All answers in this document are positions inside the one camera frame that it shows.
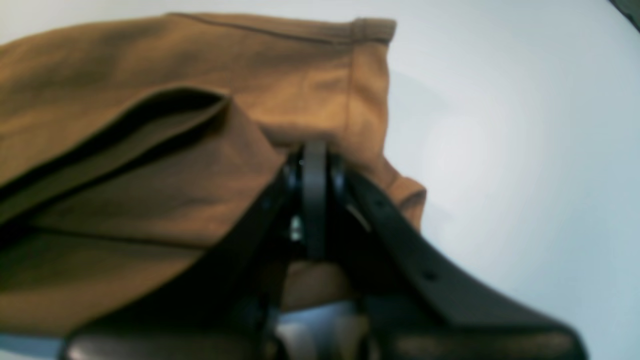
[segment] tan shirt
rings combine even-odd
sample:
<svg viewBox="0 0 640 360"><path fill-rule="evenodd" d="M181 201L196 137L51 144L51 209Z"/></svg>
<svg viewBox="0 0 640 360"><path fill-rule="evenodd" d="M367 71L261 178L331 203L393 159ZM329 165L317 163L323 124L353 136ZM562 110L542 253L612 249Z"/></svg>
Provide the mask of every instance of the tan shirt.
<svg viewBox="0 0 640 360"><path fill-rule="evenodd" d="M0 233L0 331L65 334L171 279L311 139L418 227L426 191L383 156L394 30L169 14L1 46L0 224L22 215L39 232ZM296 263L283 308L350 294L336 266Z"/></svg>

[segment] black plastic part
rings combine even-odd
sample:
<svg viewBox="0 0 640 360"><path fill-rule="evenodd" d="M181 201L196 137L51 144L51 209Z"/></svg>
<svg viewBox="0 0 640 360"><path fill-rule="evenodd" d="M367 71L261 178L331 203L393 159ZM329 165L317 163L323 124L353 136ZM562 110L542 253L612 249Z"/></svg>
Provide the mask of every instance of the black plastic part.
<svg viewBox="0 0 640 360"><path fill-rule="evenodd" d="M587 359L573 329L459 269L322 143L292 155L189 270L78 329L60 359L286 358L273 330L294 248L288 229L300 212L307 256L338 263L362 294L370 323L362 360Z"/></svg>
<svg viewBox="0 0 640 360"><path fill-rule="evenodd" d="M305 144L302 167L302 216L307 256L313 260L325 258L326 229L326 144L313 141Z"/></svg>
<svg viewBox="0 0 640 360"><path fill-rule="evenodd" d="M371 227L367 234L340 239L343 246L357 242L352 250L360 249L359 259L343 256L340 264L363 293L371 323L369 355L398 360L586 359L569 326L481 284L426 242L370 181L355 172L348 172L347 180L355 206Z"/></svg>

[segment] cloth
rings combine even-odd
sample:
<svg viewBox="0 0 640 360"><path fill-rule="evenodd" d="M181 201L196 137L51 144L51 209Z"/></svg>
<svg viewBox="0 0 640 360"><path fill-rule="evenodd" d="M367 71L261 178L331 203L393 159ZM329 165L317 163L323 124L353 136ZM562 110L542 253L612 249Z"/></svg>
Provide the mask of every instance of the cloth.
<svg viewBox="0 0 640 360"><path fill-rule="evenodd" d="M395 26L174 13L2 45L0 331L64 335L169 281L307 140L419 227L424 187L383 156ZM352 294L298 262L282 307Z"/></svg>

